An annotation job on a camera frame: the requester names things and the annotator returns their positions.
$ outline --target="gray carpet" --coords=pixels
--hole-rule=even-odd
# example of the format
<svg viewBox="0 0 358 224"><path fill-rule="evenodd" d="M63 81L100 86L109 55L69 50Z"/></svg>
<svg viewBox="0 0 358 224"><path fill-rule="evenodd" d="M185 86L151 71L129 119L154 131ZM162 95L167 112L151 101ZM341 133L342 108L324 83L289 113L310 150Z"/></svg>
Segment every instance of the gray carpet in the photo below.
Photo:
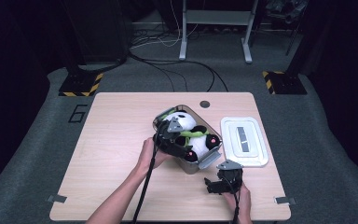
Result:
<svg viewBox="0 0 358 224"><path fill-rule="evenodd" d="M262 76L264 70L287 68L300 36L285 56L290 41L287 35L257 34L251 47L252 64L244 62L241 37L225 34L190 40L187 59L211 66L229 91L248 91L255 96L286 195L297 200L291 206L291 218L283 223L358 223L358 167L329 131L308 78L299 75L307 95L270 95ZM131 52L149 59L176 60L179 48L179 43L172 47L150 44ZM212 74L199 65L180 63L161 68L180 75L167 72L168 78L158 69L129 58L104 73L97 92L206 91L212 81ZM58 192L85 119L79 123L68 120L77 105L87 105L79 107L87 116L93 101L93 97L58 96L65 77L64 69L49 74L46 102L0 175L0 223L52 223L48 217L52 203L46 198ZM224 85L216 78L211 91L225 91Z"/></svg>

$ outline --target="round hole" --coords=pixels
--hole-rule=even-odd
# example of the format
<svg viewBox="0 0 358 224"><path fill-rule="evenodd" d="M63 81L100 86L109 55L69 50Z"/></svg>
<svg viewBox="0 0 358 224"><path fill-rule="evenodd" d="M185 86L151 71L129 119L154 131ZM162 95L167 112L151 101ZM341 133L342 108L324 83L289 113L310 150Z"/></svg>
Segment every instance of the round hole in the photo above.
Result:
<svg viewBox="0 0 358 224"><path fill-rule="evenodd" d="M208 101L201 101L200 106L202 108L208 108L211 104Z"/></svg>

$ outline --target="black cable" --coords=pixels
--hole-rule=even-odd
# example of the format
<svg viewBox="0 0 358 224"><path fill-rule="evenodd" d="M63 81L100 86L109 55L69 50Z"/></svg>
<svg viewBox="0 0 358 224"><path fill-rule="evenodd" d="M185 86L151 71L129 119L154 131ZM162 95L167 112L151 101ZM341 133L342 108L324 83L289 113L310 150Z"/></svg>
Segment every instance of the black cable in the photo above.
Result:
<svg viewBox="0 0 358 224"><path fill-rule="evenodd" d="M155 66L153 63L149 63L149 62L147 62L147 61L139 60L139 59L134 58L134 57L132 57L132 58L133 58L134 60L137 60L137 61L141 62L141 63L146 63L146 64L148 64L148 65L150 65L150 66L152 66L152 67L158 69L160 72L162 72L162 73L168 78L168 80L171 82L172 91L175 91L175 88L174 88L174 86L173 86L172 79L171 79L170 76L168 76L168 74L164 71L165 69L161 69L161 68Z"/></svg>
<svg viewBox="0 0 358 224"><path fill-rule="evenodd" d="M149 64L153 64L153 65L170 65L170 64L177 64L177 63L193 63L193 64L200 65L200 66L208 69L211 72L212 76L213 76L212 83L211 83L211 85L210 85L210 87L208 88L207 91L210 91L212 86L213 86L213 84L214 84L214 76L217 76L220 79L220 81L224 85L226 91L228 91L227 85L226 85L225 81L220 77L220 75L216 71L214 71L212 69L212 67L210 67L210 66L208 66L208 65L206 65L204 63L199 63L199 62L194 62L194 61L172 61L172 60L144 59L144 58L141 58L139 56L136 56L136 55L132 54L131 52L129 52L129 56L132 57L133 59L139 61L139 62L149 63Z"/></svg>
<svg viewBox="0 0 358 224"><path fill-rule="evenodd" d="M232 218L232 223L233 224L237 224L238 223L238 214L240 213L240 199L241 199L241 189L240 189L240 193L238 195L236 195L236 192L234 191L234 188L232 188L231 183L224 177L222 176L222 178L224 180L226 180L226 182L228 183L230 189L231 189L231 193L234 195L234 199L235 199L235 211L234 211L234 218Z"/></svg>
<svg viewBox="0 0 358 224"><path fill-rule="evenodd" d="M132 45L133 45L133 42L136 40L136 38L141 38L146 35L147 35L147 30L145 30L145 29L134 30L132 32L132 39L131 39Z"/></svg>
<svg viewBox="0 0 358 224"><path fill-rule="evenodd" d="M150 161L149 169L147 171L146 179L145 179L145 182L144 182L144 187L142 188L142 193L141 193L141 197L140 197L139 202L138 202L138 206L136 207L135 213L133 215L132 224L135 224L136 220L138 219L138 215L139 215L139 212L141 211L142 203L144 202L144 199L145 199L147 186L149 185L149 180L150 180L150 177L152 175L153 167L154 167L155 162L156 162L156 155L157 155L157 152L158 152L158 147L157 147L156 143L157 143L158 130L159 130L160 126L161 126L161 123L159 124L159 126L157 128L157 131L156 131L156 135L154 137L153 156L152 156L152 159Z"/></svg>
<svg viewBox="0 0 358 224"><path fill-rule="evenodd" d="M173 72L173 71L170 71L170 70L167 70L167 69L162 69L162 68L161 68L161 70L166 71L166 72L170 72L170 73L174 73L174 74L178 75L179 77L181 77L183 79L183 81L185 82L186 91L188 91L186 78L182 74L177 73L177 72Z"/></svg>
<svg viewBox="0 0 358 224"><path fill-rule="evenodd" d="M140 35L138 37L138 39L134 38L131 41L132 46L133 47L141 46L141 45L147 43L151 39L159 39L162 41L162 39L171 35L171 32L169 32L169 31L163 31L160 34L155 34L155 35L148 35L147 33L148 33L148 31L146 31L146 33L144 35Z"/></svg>

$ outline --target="human hand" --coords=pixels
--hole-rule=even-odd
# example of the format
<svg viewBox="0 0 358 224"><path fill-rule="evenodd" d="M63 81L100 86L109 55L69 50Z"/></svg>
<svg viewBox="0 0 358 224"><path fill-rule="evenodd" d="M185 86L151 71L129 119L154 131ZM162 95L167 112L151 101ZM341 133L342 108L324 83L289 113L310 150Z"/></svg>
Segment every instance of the human hand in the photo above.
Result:
<svg viewBox="0 0 358 224"><path fill-rule="evenodd" d="M135 168L147 172L150 166L150 161L152 160L153 157L153 151L154 151L154 141L153 138L149 137L146 140L144 140L144 145L142 146L142 151L141 154L139 155L139 159ZM155 164L153 168L159 167L164 161L166 161L169 158L172 158L172 156L164 152L158 151L156 154Z"/></svg>
<svg viewBox="0 0 358 224"><path fill-rule="evenodd" d="M236 208L236 202L234 195L225 192L222 193L222 195L225 197L229 209L232 211L232 213L235 213ZM238 221L240 224L248 224L252 223L251 220L251 191L248 190L245 186L245 184L242 182L241 189L236 193L237 198L240 199L239 202L239 208L240 212L238 213Z"/></svg>

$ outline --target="human arm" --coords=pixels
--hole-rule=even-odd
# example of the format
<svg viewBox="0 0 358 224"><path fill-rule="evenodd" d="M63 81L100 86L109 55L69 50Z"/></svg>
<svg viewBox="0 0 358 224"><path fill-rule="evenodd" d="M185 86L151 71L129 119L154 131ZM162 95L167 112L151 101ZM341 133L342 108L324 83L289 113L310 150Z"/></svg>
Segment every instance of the human arm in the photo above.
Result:
<svg viewBox="0 0 358 224"><path fill-rule="evenodd" d="M236 194L237 194L237 198L239 198L240 196L239 198L240 211L238 213L238 224L253 223L251 220L251 191L248 190L245 184L242 182L241 189ZM236 208L236 202L234 196L228 192L222 193L222 195L225 197L228 203L228 207L234 214Z"/></svg>
<svg viewBox="0 0 358 224"><path fill-rule="evenodd" d="M152 138L144 140L138 162L124 182L95 210L89 217L88 224L120 223L130 204L132 196L145 179L153 157L154 142ZM159 167L171 156L158 151L154 168Z"/></svg>

